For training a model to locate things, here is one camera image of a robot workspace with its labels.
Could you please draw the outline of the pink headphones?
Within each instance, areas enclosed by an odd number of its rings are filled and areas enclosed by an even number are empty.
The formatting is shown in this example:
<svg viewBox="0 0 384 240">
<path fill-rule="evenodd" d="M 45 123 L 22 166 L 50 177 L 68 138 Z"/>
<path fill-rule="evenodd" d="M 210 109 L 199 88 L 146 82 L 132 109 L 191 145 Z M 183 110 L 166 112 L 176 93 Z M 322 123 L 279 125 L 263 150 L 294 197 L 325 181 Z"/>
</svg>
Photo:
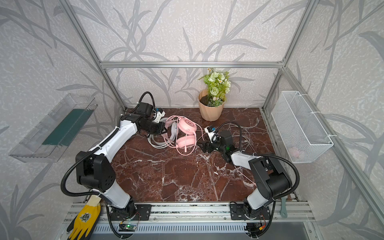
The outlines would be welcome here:
<svg viewBox="0 0 384 240">
<path fill-rule="evenodd" d="M 165 120 L 166 130 L 172 126 L 176 127 L 174 131 L 171 131 L 174 132 L 171 133 L 171 136 L 174 136 L 175 139 L 172 140 L 168 133 L 162 134 L 165 145 L 176 149 L 181 156 L 191 155 L 197 146 L 198 125 L 184 116 L 173 115 Z"/>
</svg>

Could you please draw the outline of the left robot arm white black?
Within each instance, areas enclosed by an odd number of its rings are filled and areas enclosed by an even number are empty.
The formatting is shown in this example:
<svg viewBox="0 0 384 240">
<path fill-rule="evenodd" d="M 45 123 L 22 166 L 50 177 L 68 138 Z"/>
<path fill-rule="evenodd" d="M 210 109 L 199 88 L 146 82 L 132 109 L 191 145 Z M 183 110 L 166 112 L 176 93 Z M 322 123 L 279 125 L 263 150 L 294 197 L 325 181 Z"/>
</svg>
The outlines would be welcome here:
<svg viewBox="0 0 384 240">
<path fill-rule="evenodd" d="M 132 197 L 126 193 L 116 180 L 112 160 L 120 148 L 137 132 L 145 131 L 149 135 L 161 135 L 166 132 L 165 116 L 162 108 L 155 103 L 144 103 L 139 99 L 136 107 L 120 117 L 119 124 L 99 144 L 87 152 L 76 155 L 76 162 L 64 174 L 61 191 L 66 196 L 82 197 L 95 195 L 103 199 L 110 207 L 131 214 L 136 208 Z M 72 172 L 76 173 L 77 183 L 89 189 L 87 192 L 70 192 L 66 183 Z"/>
</svg>

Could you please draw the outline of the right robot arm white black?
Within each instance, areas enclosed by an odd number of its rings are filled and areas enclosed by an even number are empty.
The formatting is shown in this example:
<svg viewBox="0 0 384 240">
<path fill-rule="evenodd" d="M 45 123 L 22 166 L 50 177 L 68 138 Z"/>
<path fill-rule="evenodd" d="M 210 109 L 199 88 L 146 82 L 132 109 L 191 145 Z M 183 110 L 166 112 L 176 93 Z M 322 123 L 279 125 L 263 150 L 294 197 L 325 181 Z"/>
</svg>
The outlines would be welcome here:
<svg viewBox="0 0 384 240">
<path fill-rule="evenodd" d="M 239 147 L 235 147 L 231 132 L 221 131 L 220 128 L 212 126 L 205 128 L 208 139 L 198 143 L 198 146 L 204 153 L 219 152 L 227 163 L 252 172 L 256 189 L 244 200 L 244 211 L 248 215 L 259 212 L 297 189 L 300 174 L 293 163 L 274 154 L 243 151 L 241 126 L 233 121 L 225 122 L 225 124 L 237 125 Z"/>
</svg>

